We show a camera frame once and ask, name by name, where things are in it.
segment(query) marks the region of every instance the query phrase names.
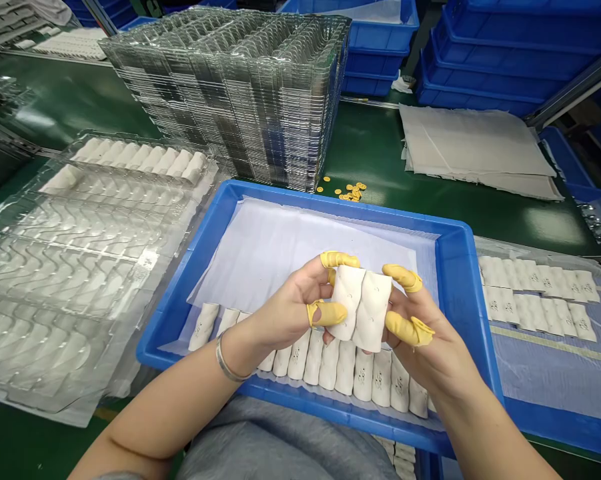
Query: silver bangle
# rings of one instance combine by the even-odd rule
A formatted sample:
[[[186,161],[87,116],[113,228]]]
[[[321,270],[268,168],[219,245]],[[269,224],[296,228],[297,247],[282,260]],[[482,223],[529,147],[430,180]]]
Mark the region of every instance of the silver bangle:
[[[218,365],[220,365],[220,368],[222,369],[222,373],[225,374],[225,377],[227,377],[231,381],[235,381],[236,383],[244,382],[246,379],[251,377],[251,373],[249,375],[247,375],[246,377],[239,377],[238,375],[236,375],[234,372],[232,372],[229,369],[229,367],[225,363],[225,359],[222,357],[222,349],[220,348],[220,341],[222,340],[222,336],[224,334],[225,334],[225,332],[218,335],[218,338],[215,341],[215,358],[218,360]]]

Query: blue plastic tray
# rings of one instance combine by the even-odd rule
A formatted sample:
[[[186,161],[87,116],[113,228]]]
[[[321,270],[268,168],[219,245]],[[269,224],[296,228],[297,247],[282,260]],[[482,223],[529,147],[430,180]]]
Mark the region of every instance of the blue plastic tray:
[[[322,13],[369,5],[380,0],[298,0],[298,13]],[[400,20],[408,22],[414,11],[411,0],[401,0]]]
[[[131,4],[129,4],[122,11],[116,13],[107,12],[107,14],[109,15],[111,22],[116,26],[116,28],[124,27],[132,20],[138,18],[138,15]],[[96,22],[95,18],[93,18],[93,16],[91,16],[90,13],[88,14],[88,16],[78,14],[76,14],[75,16],[76,18],[78,18],[78,20],[80,20],[80,23],[83,27],[99,27],[98,22]]]
[[[237,180],[226,181],[218,189],[209,211],[140,339],[137,348],[140,363],[164,370],[181,359],[180,356],[161,351],[158,347],[178,338],[191,308],[191,305],[186,303],[187,296],[209,265],[231,221],[236,203],[244,197],[440,234],[436,240],[440,307],[464,339],[480,375],[502,401],[496,356],[482,297],[474,238],[472,230],[465,223]],[[296,389],[253,376],[240,387],[239,392],[416,448],[453,456],[445,432],[435,432],[391,419],[379,412],[346,405],[302,388]]]
[[[565,181],[583,187],[596,187],[559,129],[547,127],[540,132],[540,138],[547,140],[547,143],[549,143],[556,163],[565,174]]]
[[[489,67],[473,67],[462,63],[449,63],[440,59],[436,36],[430,31],[429,43],[423,50],[427,64],[427,78],[436,85],[469,88],[509,95],[525,94],[547,99],[560,90],[570,78],[563,81],[525,77],[517,71],[499,73]]]
[[[350,48],[345,71],[371,75],[395,75],[407,55],[409,55],[409,50],[388,52],[386,50]]]
[[[451,0],[447,8],[454,33],[461,37],[601,48],[601,15],[575,15],[579,11],[520,3],[486,9],[471,0]]]
[[[420,51],[420,62],[416,69],[416,78],[418,78],[416,96],[422,105],[472,110],[503,110],[523,117],[537,110],[544,102],[543,99],[436,85],[427,77],[427,70],[424,52]]]
[[[118,29],[120,31],[128,31],[131,30],[132,28],[136,28],[139,27],[140,25],[144,25],[145,23],[153,23],[155,21],[157,21],[157,18],[154,17],[138,17],[135,20],[130,21],[128,24],[119,27]]]
[[[392,89],[392,83],[398,78],[399,74],[398,70],[393,75],[371,75],[369,73],[350,73],[345,71],[342,91],[371,95],[373,97],[384,97]]]
[[[323,0],[314,0],[314,7],[321,8]],[[405,0],[411,5],[412,14],[407,23],[392,25],[389,23],[374,23],[364,21],[352,22],[349,36],[349,46],[355,49],[386,50],[404,52],[409,50],[412,35],[420,27],[418,13],[416,12],[416,0]],[[277,11],[283,13],[300,13],[299,0],[287,0]]]
[[[544,13],[560,13],[561,15],[601,15],[601,0],[465,0],[473,7],[486,9],[515,10],[536,8]]]
[[[550,79],[573,78],[601,55],[601,49],[461,37],[454,33],[446,7],[442,7],[434,35],[445,62],[517,70],[520,75]]]

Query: green work table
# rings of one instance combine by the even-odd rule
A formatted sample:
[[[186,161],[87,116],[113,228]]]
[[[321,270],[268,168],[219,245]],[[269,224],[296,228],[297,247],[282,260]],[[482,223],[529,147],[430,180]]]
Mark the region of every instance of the green work table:
[[[63,149],[83,129],[161,136],[110,66],[0,55],[0,75],[16,77],[33,93],[29,104],[2,123],[42,147]],[[415,103],[413,96],[399,98]],[[405,172],[403,137],[397,109],[342,101],[324,165],[330,181],[320,179],[321,195],[338,197],[336,189],[345,192],[348,183],[362,182],[367,185],[362,203],[465,221],[475,234],[493,239],[570,255],[600,254],[561,181],[558,188],[568,199],[549,203]],[[0,191],[0,200],[35,171],[35,165],[26,167]]]

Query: clear blister tray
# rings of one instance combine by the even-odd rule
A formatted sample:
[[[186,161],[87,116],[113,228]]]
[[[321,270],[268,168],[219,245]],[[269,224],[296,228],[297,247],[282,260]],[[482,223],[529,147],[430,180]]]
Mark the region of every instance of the clear blister tray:
[[[217,145],[233,176],[313,191],[350,25],[193,7],[100,45],[164,135]]]
[[[86,162],[91,139],[205,154],[196,182]],[[86,132],[0,205],[0,390],[58,412],[103,394],[199,206],[215,150]],[[95,396],[93,408],[97,402]]]

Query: white paper sheet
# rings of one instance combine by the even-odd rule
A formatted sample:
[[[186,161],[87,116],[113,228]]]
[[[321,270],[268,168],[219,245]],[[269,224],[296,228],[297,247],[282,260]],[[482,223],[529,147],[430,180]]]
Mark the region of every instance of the white paper sheet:
[[[435,235],[338,218],[246,198],[236,206],[205,275],[188,299],[192,310],[208,302],[254,312],[290,273],[326,250],[356,255],[362,267],[375,272],[382,271],[385,263],[417,271],[438,302]],[[423,252],[422,269],[417,265],[416,252],[404,246],[410,243]],[[186,354],[187,345],[182,350],[182,342],[189,341],[194,327],[195,323],[187,320],[179,340],[160,348]]]

